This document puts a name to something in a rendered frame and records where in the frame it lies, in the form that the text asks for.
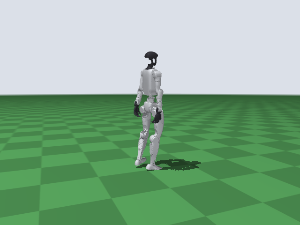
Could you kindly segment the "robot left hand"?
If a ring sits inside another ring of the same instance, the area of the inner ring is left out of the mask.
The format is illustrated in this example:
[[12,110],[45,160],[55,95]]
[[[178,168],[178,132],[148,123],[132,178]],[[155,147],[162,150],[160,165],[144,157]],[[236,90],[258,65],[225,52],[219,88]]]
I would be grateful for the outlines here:
[[[140,111],[139,111],[139,105],[137,105],[137,101],[135,101],[135,105],[134,105],[134,115],[137,117],[140,117],[139,114],[141,115]],[[138,114],[139,113],[139,114]]]

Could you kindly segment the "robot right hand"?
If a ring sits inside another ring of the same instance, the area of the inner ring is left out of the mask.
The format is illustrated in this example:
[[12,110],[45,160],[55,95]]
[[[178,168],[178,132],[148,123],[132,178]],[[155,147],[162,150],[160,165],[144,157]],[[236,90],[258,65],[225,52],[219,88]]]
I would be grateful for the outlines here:
[[[162,111],[161,111],[162,112]],[[156,109],[156,115],[155,115],[155,118],[154,120],[152,121],[153,123],[159,123],[159,120],[161,120],[161,112],[158,112],[158,107]]]

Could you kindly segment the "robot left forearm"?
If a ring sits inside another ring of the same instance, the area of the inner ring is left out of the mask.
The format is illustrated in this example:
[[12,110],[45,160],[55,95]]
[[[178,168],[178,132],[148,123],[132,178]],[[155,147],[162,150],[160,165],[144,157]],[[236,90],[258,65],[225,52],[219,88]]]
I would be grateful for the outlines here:
[[138,93],[138,94],[137,94],[137,97],[136,97],[136,100],[135,100],[135,101],[137,101],[137,105],[139,105],[140,102],[141,102],[141,100],[142,100],[143,92],[140,91],[140,90],[138,89],[138,92],[137,92],[137,93]]

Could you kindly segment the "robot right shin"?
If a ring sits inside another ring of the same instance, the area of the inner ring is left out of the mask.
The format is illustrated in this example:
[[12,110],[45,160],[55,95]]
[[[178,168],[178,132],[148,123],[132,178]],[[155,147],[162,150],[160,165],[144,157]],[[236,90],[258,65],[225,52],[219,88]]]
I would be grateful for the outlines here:
[[150,143],[150,164],[155,165],[156,155],[158,154],[160,139],[158,137],[152,138],[152,143]]

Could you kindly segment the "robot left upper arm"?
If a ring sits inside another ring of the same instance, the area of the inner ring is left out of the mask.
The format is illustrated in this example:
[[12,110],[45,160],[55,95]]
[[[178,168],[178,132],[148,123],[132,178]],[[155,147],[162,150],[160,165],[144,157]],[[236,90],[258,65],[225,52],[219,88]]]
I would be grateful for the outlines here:
[[141,79],[140,79],[139,90],[140,90],[140,91],[143,91],[143,70],[141,71]]

